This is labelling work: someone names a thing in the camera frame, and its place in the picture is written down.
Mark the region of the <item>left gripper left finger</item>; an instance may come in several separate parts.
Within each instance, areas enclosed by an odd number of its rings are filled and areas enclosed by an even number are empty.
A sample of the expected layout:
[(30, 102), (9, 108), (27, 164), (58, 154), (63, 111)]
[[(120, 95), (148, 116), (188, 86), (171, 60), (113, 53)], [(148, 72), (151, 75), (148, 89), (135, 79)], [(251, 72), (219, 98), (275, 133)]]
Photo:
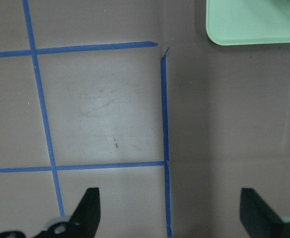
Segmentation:
[(88, 188), (69, 217), (50, 220), (36, 238), (94, 238), (101, 219), (99, 188)]

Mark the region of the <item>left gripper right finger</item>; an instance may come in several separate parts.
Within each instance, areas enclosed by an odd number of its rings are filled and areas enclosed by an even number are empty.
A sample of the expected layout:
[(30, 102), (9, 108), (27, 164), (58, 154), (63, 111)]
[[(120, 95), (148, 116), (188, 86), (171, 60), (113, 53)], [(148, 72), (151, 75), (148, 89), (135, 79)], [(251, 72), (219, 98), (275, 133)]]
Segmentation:
[(253, 188), (241, 189), (239, 218), (251, 238), (290, 238), (290, 217), (280, 217)]

